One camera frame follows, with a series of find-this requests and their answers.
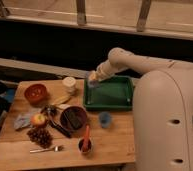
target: apple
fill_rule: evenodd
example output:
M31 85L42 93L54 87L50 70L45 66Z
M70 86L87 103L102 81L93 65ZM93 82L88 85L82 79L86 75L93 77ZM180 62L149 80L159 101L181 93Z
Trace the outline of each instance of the apple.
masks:
M36 113L31 117L31 124L36 127L41 127L46 124L46 116L42 113Z

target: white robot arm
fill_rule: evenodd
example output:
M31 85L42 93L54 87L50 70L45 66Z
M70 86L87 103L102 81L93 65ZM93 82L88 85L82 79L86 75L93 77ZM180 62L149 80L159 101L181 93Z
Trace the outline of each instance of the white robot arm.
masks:
M137 171L193 171L193 63L114 48L94 78L126 69L144 74L133 96Z

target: dark bowl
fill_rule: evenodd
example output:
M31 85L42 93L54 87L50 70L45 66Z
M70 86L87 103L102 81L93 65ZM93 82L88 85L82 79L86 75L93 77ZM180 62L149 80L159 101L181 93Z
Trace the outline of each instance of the dark bowl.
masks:
M79 106L70 106L62 111L60 116L60 124L70 132L74 132L84 127L87 123L86 111Z

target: spoon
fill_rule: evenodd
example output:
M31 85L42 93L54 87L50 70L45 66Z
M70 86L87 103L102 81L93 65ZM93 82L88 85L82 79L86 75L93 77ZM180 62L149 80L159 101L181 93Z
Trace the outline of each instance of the spoon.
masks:
M30 153L40 153L40 152L45 152L45 151L58 152L58 151L62 151L63 149L64 149L63 145L59 145L59 146L54 146L52 148L30 150Z

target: small red container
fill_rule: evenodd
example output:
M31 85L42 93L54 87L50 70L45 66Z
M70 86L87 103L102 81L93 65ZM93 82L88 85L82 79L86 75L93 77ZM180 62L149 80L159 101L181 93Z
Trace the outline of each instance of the small red container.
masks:
M25 92L24 96L28 102L32 105L36 105L47 98L47 89L43 84L33 84L29 86Z

